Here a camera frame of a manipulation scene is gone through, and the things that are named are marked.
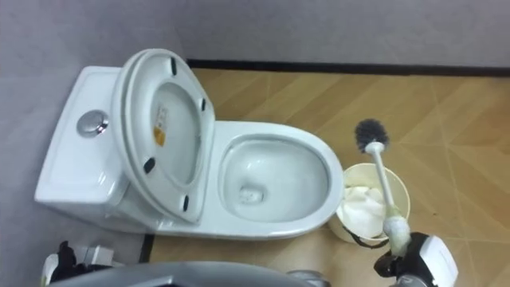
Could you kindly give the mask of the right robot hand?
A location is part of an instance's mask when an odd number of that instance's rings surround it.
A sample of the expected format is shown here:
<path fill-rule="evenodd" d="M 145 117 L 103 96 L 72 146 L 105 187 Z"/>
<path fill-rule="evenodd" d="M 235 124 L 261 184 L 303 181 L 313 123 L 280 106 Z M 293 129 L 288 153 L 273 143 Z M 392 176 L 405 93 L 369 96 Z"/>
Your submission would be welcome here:
<path fill-rule="evenodd" d="M 378 258 L 375 272 L 394 278 L 396 287 L 454 287 L 459 270 L 452 253 L 436 235 L 413 232 L 406 254 L 397 257 L 390 251 Z"/>

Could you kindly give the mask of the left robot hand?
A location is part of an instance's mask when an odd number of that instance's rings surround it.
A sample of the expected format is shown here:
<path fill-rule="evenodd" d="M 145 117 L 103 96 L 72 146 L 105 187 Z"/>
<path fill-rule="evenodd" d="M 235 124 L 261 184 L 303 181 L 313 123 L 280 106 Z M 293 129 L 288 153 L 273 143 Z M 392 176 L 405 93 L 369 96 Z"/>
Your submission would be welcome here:
<path fill-rule="evenodd" d="M 45 259 L 40 286 L 123 265 L 113 258 L 114 250 L 105 246 L 80 247 L 77 253 L 68 241 L 63 241 L 57 252 Z"/>

